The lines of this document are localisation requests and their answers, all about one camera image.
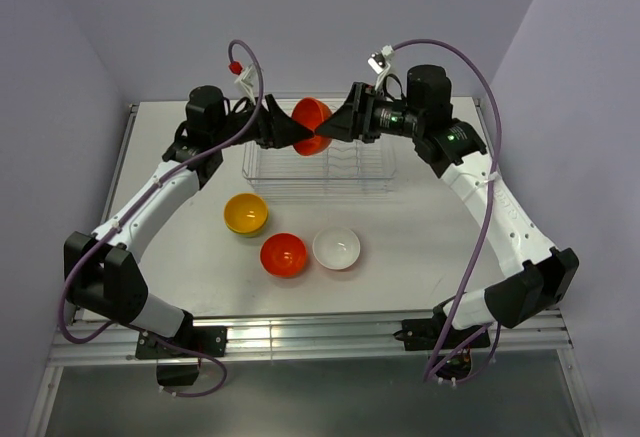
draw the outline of white wall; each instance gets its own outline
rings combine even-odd
[[[581,267],[562,305],[606,435],[640,429],[640,0],[534,0],[494,80],[502,168]]]
[[[62,286],[62,245],[99,212],[125,107],[63,0],[0,0],[2,435],[22,435]]]
[[[371,80],[369,54],[407,38],[459,45],[493,76],[531,0],[66,0],[127,98],[185,99],[203,83],[233,91],[226,44],[247,40],[272,92],[347,92]],[[458,94],[479,89],[455,56],[407,50],[399,63],[444,64]]]

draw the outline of white table surface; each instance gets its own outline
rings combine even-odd
[[[290,110],[294,101],[282,101]],[[112,205],[115,214],[152,175],[184,120],[184,102],[139,107]],[[454,99],[454,115],[482,135],[471,98]],[[242,176],[243,146],[223,152],[224,164],[184,204],[149,245],[140,264],[151,292],[196,316],[254,316],[430,309],[456,292],[478,236],[478,225],[457,197],[414,153],[409,139],[392,139],[395,190],[384,199],[270,202],[266,232],[246,239],[227,230],[222,212],[235,194],[251,192]],[[349,270],[318,264],[316,232],[345,225],[360,237],[362,254]],[[270,276],[260,264],[262,243],[277,232],[300,236],[309,261],[297,278]],[[488,243],[468,290],[501,279]],[[85,320],[103,320],[86,312]]]

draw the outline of red connector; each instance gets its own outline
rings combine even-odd
[[[234,60],[229,64],[229,70],[232,74],[240,75],[240,73],[242,72],[242,64],[237,60]]]

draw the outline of purple cable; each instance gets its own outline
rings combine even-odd
[[[416,44],[435,45],[435,46],[447,49],[450,52],[453,52],[458,57],[460,57],[471,68],[473,73],[476,74],[476,77],[478,77],[478,80],[482,84],[482,87],[484,88],[485,92],[487,93],[487,96],[489,97],[489,102],[493,110],[493,116],[496,121],[496,139],[494,143],[493,156],[491,160],[491,168],[489,170],[489,173],[493,174],[498,169],[498,159],[500,158],[500,148],[502,147],[502,121],[500,120],[500,111],[498,110],[498,104],[493,95],[493,91],[491,90],[491,86],[489,85],[489,82],[487,82],[487,79],[485,79],[484,75],[482,75],[482,72],[480,72],[480,69],[478,69],[478,67],[471,61],[471,59],[469,59],[469,57],[467,57],[464,53],[462,53],[462,51],[458,50],[453,45],[447,44],[446,42],[442,42],[440,40],[433,40],[433,39],[406,40],[404,42],[400,42],[399,44],[394,45],[393,50],[398,51],[403,47],[408,47],[410,45],[416,45]],[[494,188],[494,181],[490,180],[489,185],[487,185],[487,210],[484,214],[482,225],[480,226],[480,234],[478,235],[478,240],[476,241],[476,245],[473,249],[473,252],[471,253],[471,258],[469,259],[467,268],[464,271],[462,280],[460,281],[460,286],[458,287],[458,291],[453,299],[453,303],[451,304],[451,310],[449,311],[447,320],[445,321],[444,327],[440,332],[440,336],[438,337],[438,340],[433,349],[433,352],[429,356],[429,361],[427,362],[427,365],[424,369],[423,381],[428,380],[434,375],[433,368],[436,364],[436,360],[438,358],[440,351],[442,350],[442,346],[444,345],[444,341],[447,337],[447,334],[449,333],[449,330],[451,330],[453,317],[458,311],[458,307],[460,306],[460,301],[462,300],[464,291],[467,288],[469,279],[471,278],[471,273],[473,272],[473,268],[475,267],[476,262],[478,261],[478,257],[480,256],[482,245],[484,244],[484,241],[487,237],[487,233],[489,231],[489,223],[491,222],[491,215],[493,213],[493,188]],[[496,348],[498,344],[499,335],[500,335],[500,331],[498,329],[498,331],[496,332],[496,338],[494,340],[494,347]]]
[[[238,131],[237,134],[235,134],[234,136],[232,136],[229,139],[225,140],[221,144],[216,145],[214,148],[209,149],[206,152],[203,152],[202,154],[196,155],[195,157],[192,157],[191,159],[181,163],[180,165],[177,165],[173,169],[171,169],[168,172],[166,172],[162,177],[160,177],[160,179],[158,181],[159,185],[151,186],[149,189],[147,189],[147,191],[131,206],[131,208],[127,212],[125,212],[125,214],[122,216],[122,218],[118,221],[118,225],[119,226],[122,226],[123,224],[127,223],[131,219],[131,217],[133,217],[136,214],[136,212],[138,212],[138,210],[140,210],[140,208],[149,200],[149,198],[151,198],[151,196],[153,194],[155,194],[155,192],[162,186],[162,184],[167,182],[176,173],[180,172],[185,167],[187,167],[187,166],[189,166],[189,165],[191,165],[191,164],[193,164],[195,162],[198,162],[199,160],[206,159],[210,155],[215,154],[216,152],[219,152],[220,150],[222,150],[222,149],[224,149],[226,147],[229,147],[236,140],[238,140],[247,130],[249,130],[249,128],[253,125],[255,120],[258,118],[258,114],[260,113],[260,103],[262,102],[263,97],[264,97],[264,79],[263,79],[263,76],[262,76],[262,70],[260,69],[260,64],[258,63],[258,59],[257,59],[256,55],[253,53],[251,48],[242,40],[235,39],[235,40],[232,40],[231,42],[229,42],[228,54],[229,54],[229,60],[231,62],[234,62],[233,48],[236,45],[239,45],[240,47],[242,47],[247,52],[247,54],[249,54],[249,57],[251,58],[251,61],[252,61],[253,65],[256,68],[256,74],[258,76],[258,97],[256,98],[256,102],[258,102],[258,105],[254,109],[253,114],[251,114],[251,117],[249,118],[247,123],[244,125],[244,127],[242,127],[242,129],[240,129]],[[64,287],[62,289],[62,294],[60,295],[60,302],[59,302],[59,305],[58,305],[58,327],[60,328],[60,332],[65,337],[65,339],[67,339],[69,342],[71,342],[73,344],[86,344],[87,342],[91,342],[98,335],[100,335],[102,332],[104,332],[104,330],[106,330],[107,327],[109,327],[110,325],[113,325],[115,323],[113,321],[106,322],[104,325],[102,325],[98,330],[93,332],[88,337],[84,337],[84,338],[75,337],[74,335],[71,334],[71,332],[69,332],[69,329],[67,328],[67,325],[65,323],[64,306],[65,306],[65,301],[66,301],[66,298],[67,298],[67,294],[69,293],[69,289],[71,288],[71,285],[73,284],[73,281],[77,278],[78,274],[80,273],[80,269],[89,260],[91,260],[91,258],[93,258],[96,255],[98,250],[100,250],[100,248],[106,242],[111,240],[116,235],[117,232],[118,232],[118,230],[115,229],[115,228],[110,230],[109,232],[107,232],[102,239],[100,239],[91,249],[89,249],[89,251],[86,254],[84,254],[80,258],[80,260],[76,263],[76,265],[73,267],[73,269],[71,269],[71,272],[69,272],[69,275],[68,275],[67,279],[65,280]],[[179,394],[177,393],[176,395],[180,395],[181,397],[182,396],[184,396],[184,397],[199,397],[201,395],[211,394],[211,393],[215,392],[216,390],[218,390],[222,386],[222,384],[224,383],[225,379],[227,378],[227,370],[224,367],[224,364],[222,362],[218,361],[217,359],[214,359],[213,357],[207,356],[205,354],[201,354],[199,352],[193,352],[191,350],[183,349],[183,348],[177,347],[177,346],[175,346],[173,344],[169,344],[168,342],[166,342],[164,339],[162,339],[160,337],[157,337],[157,339],[163,345],[167,344],[167,347],[172,348],[173,350],[179,350],[180,352],[184,352],[185,354],[194,355],[195,357],[211,360],[213,363],[215,363],[216,365],[218,365],[220,368],[223,369],[223,378],[221,379],[220,383],[218,385],[216,385],[213,389],[210,389],[210,390],[205,391],[205,392],[200,392],[198,394],[180,395],[180,394],[183,394],[181,392]]]

